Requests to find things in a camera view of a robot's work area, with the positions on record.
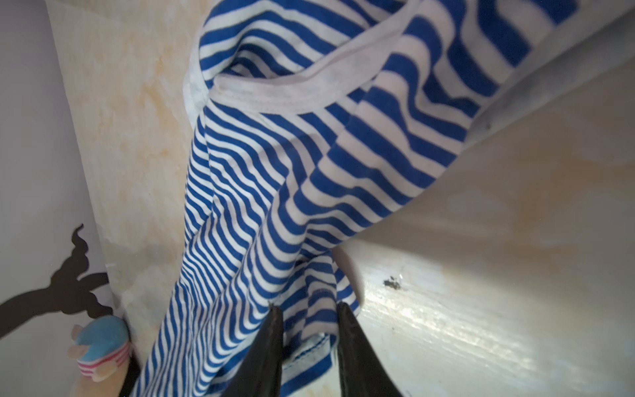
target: beige wall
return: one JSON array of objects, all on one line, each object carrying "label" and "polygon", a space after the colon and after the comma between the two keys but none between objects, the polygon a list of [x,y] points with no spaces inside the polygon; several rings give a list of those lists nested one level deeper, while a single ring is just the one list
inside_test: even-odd
[{"label": "beige wall", "polygon": [[[210,3],[48,1],[142,358],[178,273],[191,137],[181,82]],[[405,396],[635,394],[633,92],[631,61],[469,149],[338,252]],[[390,276],[402,289],[383,286]],[[302,394],[337,395],[336,379]]]}]

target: plush toy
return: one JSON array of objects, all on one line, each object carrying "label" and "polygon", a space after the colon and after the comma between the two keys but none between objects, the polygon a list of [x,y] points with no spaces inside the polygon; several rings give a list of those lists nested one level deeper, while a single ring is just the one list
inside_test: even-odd
[{"label": "plush toy", "polygon": [[73,327],[75,344],[68,357],[77,360],[81,376],[70,392],[72,397],[118,396],[130,364],[131,344],[126,323],[103,316],[82,328]]}]

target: dark stain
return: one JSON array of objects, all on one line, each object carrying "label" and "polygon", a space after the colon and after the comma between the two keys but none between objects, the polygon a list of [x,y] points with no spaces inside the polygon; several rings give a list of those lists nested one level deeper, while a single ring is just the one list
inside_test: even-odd
[{"label": "dark stain", "polygon": [[73,231],[70,240],[75,248],[53,273],[51,283],[46,288],[21,293],[0,305],[0,338],[30,319],[46,313],[61,311],[64,314],[77,314],[86,311],[90,318],[112,314],[112,308],[101,305],[91,292],[107,284],[108,275],[92,273],[79,279],[89,267],[86,257],[88,244],[77,235],[83,228],[82,224]]},{"label": "dark stain", "polygon": [[401,289],[401,284],[399,284],[399,282],[397,281],[397,279],[395,277],[390,277],[389,279],[385,279],[384,280],[384,285],[388,286],[394,290],[400,290]]}]

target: toy ear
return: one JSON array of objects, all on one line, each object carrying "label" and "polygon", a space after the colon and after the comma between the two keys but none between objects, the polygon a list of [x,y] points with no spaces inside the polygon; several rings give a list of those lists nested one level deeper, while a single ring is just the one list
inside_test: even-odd
[{"label": "toy ear", "polygon": [[101,382],[115,372],[117,372],[117,363],[115,361],[107,361],[95,368],[93,382]]},{"label": "toy ear", "polygon": [[70,332],[70,338],[72,340],[76,340],[77,337],[79,336],[79,333],[82,332],[83,329],[84,329],[83,326],[75,324],[73,326],[73,330]]},{"label": "toy ear", "polygon": [[68,352],[66,353],[66,356],[68,358],[74,358],[76,360],[80,358],[81,356],[83,356],[84,354],[86,354],[89,347],[90,346],[87,346],[87,345],[70,346]]}]

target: striped fabric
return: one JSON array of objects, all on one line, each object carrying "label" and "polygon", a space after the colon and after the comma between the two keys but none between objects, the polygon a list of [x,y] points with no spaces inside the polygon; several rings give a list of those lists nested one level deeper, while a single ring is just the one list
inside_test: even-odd
[{"label": "striped fabric", "polygon": [[130,349],[132,345],[130,342],[126,342],[119,349],[109,353],[107,356],[99,358],[94,361],[77,361],[77,365],[79,366],[79,371],[82,375],[92,377],[95,374],[95,370],[101,364],[107,363],[108,361],[115,361],[117,363],[117,367],[121,366],[128,357],[130,357]]},{"label": "striped fabric", "polygon": [[182,270],[133,395],[220,393],[270,304],[284,312],[281,394],[324,374],[336,303],[359,311],[330,250],[430,186],[479,108],[578,6],[218,3],[185,90]]}]

